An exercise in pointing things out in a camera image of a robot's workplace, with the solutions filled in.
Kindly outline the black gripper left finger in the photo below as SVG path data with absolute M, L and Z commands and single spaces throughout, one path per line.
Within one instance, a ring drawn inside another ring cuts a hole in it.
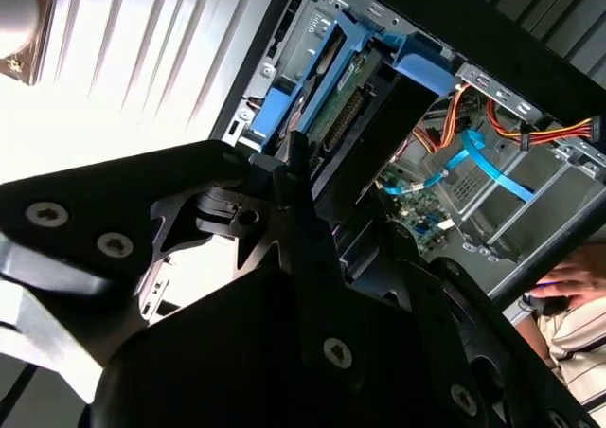
M 256 271 L 289 277 L 304 358 L 315 363 L 321 341 L 327 359 L 349 370 L 341 335 L 359 340 L 363 320 L 313 207 L 307 137 L 292 133 L 287 145 L 273 169 L 210 140 L 5 184 L 3 272 L 78 312 L 113 312 L 172 250 L 232 236 L 238 275 L 226 286 Z

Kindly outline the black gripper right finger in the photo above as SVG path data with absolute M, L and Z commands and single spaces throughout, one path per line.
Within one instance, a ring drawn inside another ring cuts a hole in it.
M 436 427 L 594 427 L 596 422 L 451 259 L 424 265 L 412 237 L 376 223 L 385 287 L 420 336 Z

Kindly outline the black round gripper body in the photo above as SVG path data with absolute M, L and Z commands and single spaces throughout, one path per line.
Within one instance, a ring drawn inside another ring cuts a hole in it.
M 351 291 L 361 337 L 349 370 L 321 341 L 304 358 L 292 280 L 256 271 L 122 346 L 92 404 L 94 427 L 452 427 L 410 314 Z

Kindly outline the person's bare hand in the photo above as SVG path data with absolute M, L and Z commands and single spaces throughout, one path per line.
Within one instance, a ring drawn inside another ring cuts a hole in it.
M 529 291 L 533 297 L 566 297 L 576 308 L 605 296 L 605 258 L 585 251 L 550 270 Z

